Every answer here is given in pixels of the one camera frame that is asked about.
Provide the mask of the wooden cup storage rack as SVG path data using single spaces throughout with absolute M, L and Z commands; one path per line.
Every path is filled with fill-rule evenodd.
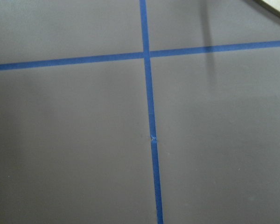
M 280 22 L 280 0 L 245 0 L 244 2 L 266 18 Z

